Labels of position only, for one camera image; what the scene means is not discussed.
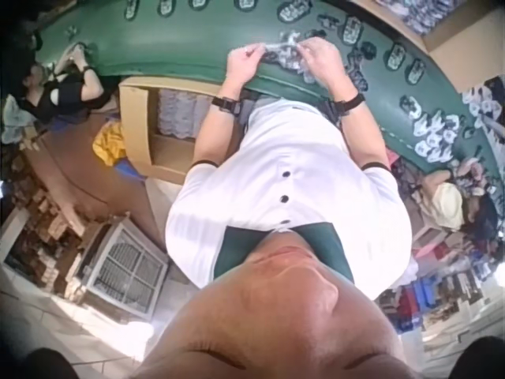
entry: woman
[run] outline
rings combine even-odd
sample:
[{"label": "woman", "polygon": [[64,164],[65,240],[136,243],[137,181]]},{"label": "woman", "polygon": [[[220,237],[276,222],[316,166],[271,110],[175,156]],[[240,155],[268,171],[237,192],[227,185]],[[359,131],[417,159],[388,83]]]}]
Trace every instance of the woman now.
[{"label": "woman", "polygon": [[[77,72],[63,73],[72,64]],[[48,123],[59,115],[87,114],[106,105],[107,109],[116,108],[115,101],[111,100],[118,83],[116,78],[110,85],[104,86],[88,64],[81,43],[65,50],[48,81],[44,68],[30,57],[21,64],[17,63],[13,70],[18,72],[14,74],[14,79],[20,79],[21,85],[14,91],[11,89],[11,93],[21,109],[33,114],[42,123]]]}]

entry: short sleeve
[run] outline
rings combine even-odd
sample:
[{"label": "short sleeve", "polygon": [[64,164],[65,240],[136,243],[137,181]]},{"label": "short sleeve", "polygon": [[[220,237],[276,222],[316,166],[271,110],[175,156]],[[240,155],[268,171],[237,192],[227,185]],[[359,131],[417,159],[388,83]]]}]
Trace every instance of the short sleeve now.
[{"label": "short sleeve", "polygon": [[373,226],[375,236],[370,257],[373,269],[369,273],[375,279],[366,293],[376,298],[407,270],[412,251],[412,227],[393,174],[382,167],[370,167],[364,173],[372,183],[377,222]]},{"label": "short sleeve", "polygon": [[175,202],[177,203],[184,199],[197,196],[201,186],[216,170],[217,167],[210,163],[198,163],[193,166],[188,171],[181,192],[178,194]]},{"label": "short sleeve", "polygon": [[400,202],[402,199],[398,193],[398,183],[393,174],[385,167],[373,166],[364,168],[363,172],[370,179],[370,182],[376,187],[379,197],[385,201]]}]

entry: green tabletop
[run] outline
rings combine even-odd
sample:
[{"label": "green tabletop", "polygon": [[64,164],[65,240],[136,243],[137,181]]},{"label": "green tabletop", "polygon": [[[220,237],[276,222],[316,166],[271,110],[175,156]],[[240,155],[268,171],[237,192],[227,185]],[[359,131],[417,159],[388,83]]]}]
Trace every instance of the green tabletop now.
[{"label": "green tabletop", "polygon": [[[43,49],[38,59],[45,64],[55,62],[69,43],[82,41],[89,45],[92,63],[102,75],[165,75],[220,82],[230,49],[253,42],[276,43],[281,32],[324,29],[318,21],[320,14],[340,21],[348,16],[334,6],[312,1],[309,14],[287,24],[278,19],[281,4],[280,1],[259,0],[254,10],[242,12],[232,0],[210,0],[208,6],[197,11],[187,0],[177,0],[174,12],[165,18],[157,13],[158,0],[140,0],[137,15],[127,21],[125,0],[88,1],[61,15],[42,31]],[[338,32],[325,30],[327,39],[339,48],[347,61],[352,47],[342,42]],[[364,24],[357,46],[364,41],[373,43],[377,50],[376,58],[365,60],[362,65],[368,82],[368,91],[364,94],[383,128],[388,147],[423,171],[444,166],[427,163],[412,149],[420,139],[413,135],[413,123],[399,106],[400,98],[413,96],[429,114],[442,109],[447,114],[464,115],[471,126],[474,118],[461,96],[436,64],[405,38],[393,41]],[[394,42],[406,48],[406,59],[399,70],[390,71],[384,56]],[[406,68],[415,58],[426,65],[426,70],[419,83],[411,85],[406,82]],[[327,91],[318,84],[306,84],[302,76],[267,64],[261,65],[257,78],[248,87],[309,103],[327,96]],[[459,130],[454,157],[474,156],[479,145],[488,175],[499,177],[495,158],[481,129],[476,130],[471,139],[462,138],[462,129]],[[496,196],[502,191],[503,188],[498,188]]]}]

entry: black wristwatch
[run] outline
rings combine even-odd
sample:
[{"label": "black wristwatch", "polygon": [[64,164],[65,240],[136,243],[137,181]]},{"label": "black wristwatch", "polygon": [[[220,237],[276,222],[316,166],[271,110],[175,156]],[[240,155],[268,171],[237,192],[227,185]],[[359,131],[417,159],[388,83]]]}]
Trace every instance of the black wristwatch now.
[{"label": "black wristwatch", "polygon": [[349,101],[334,101],[333,102],[333,107],[336,112],[340,117],[347,116],[349,114],[349,111],[353,110],[355,107],[360,105],[365,101],[365,97],[363,96],[362,93],[358,93],[354,99],[349,100]]},{"label": "black wristwatch", "polygon": [[212,105],[219,107],[220,111],[230,113],[233,116],[238,116],[240,114],[241,104],[240,101],[228,99],[227,97],[215,97],[212,99]]}]

